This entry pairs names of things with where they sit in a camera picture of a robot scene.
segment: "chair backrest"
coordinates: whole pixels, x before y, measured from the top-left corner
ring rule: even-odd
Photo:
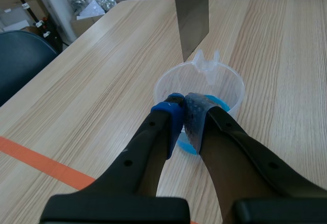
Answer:
[[[0,33],[0,106],[57,56],[51,45],[33,33]]]

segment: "wooden table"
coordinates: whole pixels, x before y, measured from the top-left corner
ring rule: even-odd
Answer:
[[[219,49],[243,77],[238,122],[327,187],[327,0],[209,2],[210,32],[198,48],[206,57]],[[75,191],[36,169],[51,174],[54,163],[35,165],[40,156],[24,158],[19,145],[98,177],[150,111],[158,78],[181,62],[173,0],[119,3],[60,54],[0,108],[0,135],[17,143],[0,153],[0,223],[36,223],[51,195]],[[186,198],[198,223],[221,221],[201,158],[179,148],[158,195]]]

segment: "clear plastic cup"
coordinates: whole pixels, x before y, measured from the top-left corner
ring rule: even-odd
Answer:
[[[219,63],[218,51],[208,61],[199,50],[192,62],[179,64],[164,73],[155,85],[154,102],[164,101],[171,93],[200,93],[214,100],[235,118],[244,98],[244,90],[242,77],[229,66]],[[185,151],[196,154],[184,128],[177,144]]]

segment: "blue object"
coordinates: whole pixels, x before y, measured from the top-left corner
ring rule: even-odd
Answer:
[[[36,34],[0,33],[0,106],[57,56],[55,49]]]
[[[213,95],[204,95],[206,96],[208,99],[210,99],[211,101],[215,102],[216,104],[220,105],[222,109],[224,109],[225,111],[229,111],[230,108],[229,106],[222,101],[221,99],[213,96]],[[194,149],[194,147],[190,144],[190,141],[186,135],[186,133],[182,132],[177,140],[177,145],[182,148],[184,151],[196,155],[196,149]]]
[[[164,102],[160,102],[159,104],[157,104],[151,108],[151,111],[154,111],[154,110],[166,111],[171,115],[171,118],[172,118],[171,139],[170,139],[170,143],[169,143],[167,159],[169,159],[171,157],[174,147],[176,145],[176,141],[177,141],[177,139],[180,135],[180,132],[183,128],[185,111],[186,111],[185,97],[179,93],[173,93],[168,96],[168,99],[174,98],[174,97],[182,98],[183,105],[180,106],[178,103],[164,101]]]

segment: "metal plate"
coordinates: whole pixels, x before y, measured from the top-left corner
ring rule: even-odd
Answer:
[[[183,60],[209,32],[208,0],[175,0]]]

